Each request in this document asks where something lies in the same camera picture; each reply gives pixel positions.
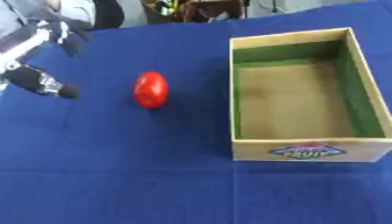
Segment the box wall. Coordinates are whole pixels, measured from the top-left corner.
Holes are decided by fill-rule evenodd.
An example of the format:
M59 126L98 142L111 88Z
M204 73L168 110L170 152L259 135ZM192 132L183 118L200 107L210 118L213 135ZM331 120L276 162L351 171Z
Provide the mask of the box wall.
M276 155L273 150L286 147L298 147L307 144L327 144L344 153L325 157L312 157L297 159ZM351 139L303 139L293 141L246 141L237 140L233 142L234 160L260 160L260 161L315 161L315 162L374 162L385 155L392 148L391 142L377 142L374 139L357 141Z

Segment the gray sleeve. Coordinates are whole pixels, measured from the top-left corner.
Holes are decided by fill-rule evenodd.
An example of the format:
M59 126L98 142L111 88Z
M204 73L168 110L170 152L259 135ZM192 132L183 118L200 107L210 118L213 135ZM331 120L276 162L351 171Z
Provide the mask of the gray sleeve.
M5 0L8 1L26 21L28 20L62 20L78 29L89 28L88 23L62 17L49 9L46 0Z
M21 26L20 22L18 22L18 16L4 0L0 0L0 39L13 33Z

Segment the black cable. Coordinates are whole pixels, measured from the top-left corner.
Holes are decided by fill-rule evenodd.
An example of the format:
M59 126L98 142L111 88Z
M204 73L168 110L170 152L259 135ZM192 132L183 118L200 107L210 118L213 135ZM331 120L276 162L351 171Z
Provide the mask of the black cable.
M272 0L272 13L278 13L279 10L277 9L277 0Z
M248 8L250 6L250 0L243 0L243 9L245 12L245 18L248 18Z

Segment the green box lining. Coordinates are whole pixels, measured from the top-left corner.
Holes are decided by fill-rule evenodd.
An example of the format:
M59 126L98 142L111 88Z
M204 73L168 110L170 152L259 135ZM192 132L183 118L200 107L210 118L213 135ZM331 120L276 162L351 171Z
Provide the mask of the green box lining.
M240 68L308 64L314 60L333 60L337 68L339 91L347 106L347 113L355 136L385 137L352 55L342 40L236 49L233 56L235 138L243 138L238 89Z

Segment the cardboard box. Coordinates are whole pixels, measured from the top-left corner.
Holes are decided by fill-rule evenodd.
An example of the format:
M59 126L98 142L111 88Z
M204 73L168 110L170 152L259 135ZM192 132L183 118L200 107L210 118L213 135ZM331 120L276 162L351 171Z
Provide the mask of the cardboard box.
M147 17L147 23L149 25L164 24L176 22L173 15L162 15L159 11L154 9L155 0L141 0L144 12Z
M388 108L351 28L230 40L235 160L373 162Z

